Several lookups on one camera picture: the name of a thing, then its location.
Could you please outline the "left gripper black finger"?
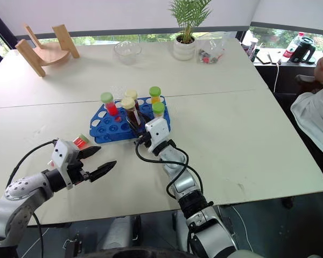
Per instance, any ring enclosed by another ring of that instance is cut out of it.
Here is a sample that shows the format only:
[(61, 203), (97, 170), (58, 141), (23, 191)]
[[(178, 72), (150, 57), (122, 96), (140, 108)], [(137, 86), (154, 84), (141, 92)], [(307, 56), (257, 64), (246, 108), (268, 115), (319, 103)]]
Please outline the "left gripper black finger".
[(91, 157), (101, 149), (101, 146), (91, 146), (79, 151), (79, 160)]
[(92, 183), (98, 180), (99, 178), (101, 178), (102, 176), (106, 175), (108, 172), (110, 172), (113, 169), (116, 163), (117, 161), (110, 161), (101, 165), (96, 170), (89, 173), (89, 181)]

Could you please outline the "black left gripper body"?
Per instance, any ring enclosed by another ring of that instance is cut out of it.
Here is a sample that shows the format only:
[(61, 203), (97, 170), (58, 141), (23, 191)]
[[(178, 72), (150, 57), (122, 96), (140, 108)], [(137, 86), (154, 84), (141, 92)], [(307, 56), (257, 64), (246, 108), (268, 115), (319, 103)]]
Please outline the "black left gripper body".
[(73, 185), (78, 185), (83, 181), (93, 182), (90, 173), (83, 170), (83, 163), (79, 159), (67, 165), (67, 173)]

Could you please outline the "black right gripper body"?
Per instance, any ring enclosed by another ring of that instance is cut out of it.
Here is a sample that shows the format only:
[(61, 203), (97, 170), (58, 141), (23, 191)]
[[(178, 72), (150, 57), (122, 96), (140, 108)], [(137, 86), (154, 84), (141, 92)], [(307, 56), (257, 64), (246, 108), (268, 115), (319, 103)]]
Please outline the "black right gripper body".
[(151, 134), (150, 132), (145, 132), (141, 134), (138, 139), (135, 141), (135, 145), (144, 145), (146, 148), (149, 148), (151, 146)]

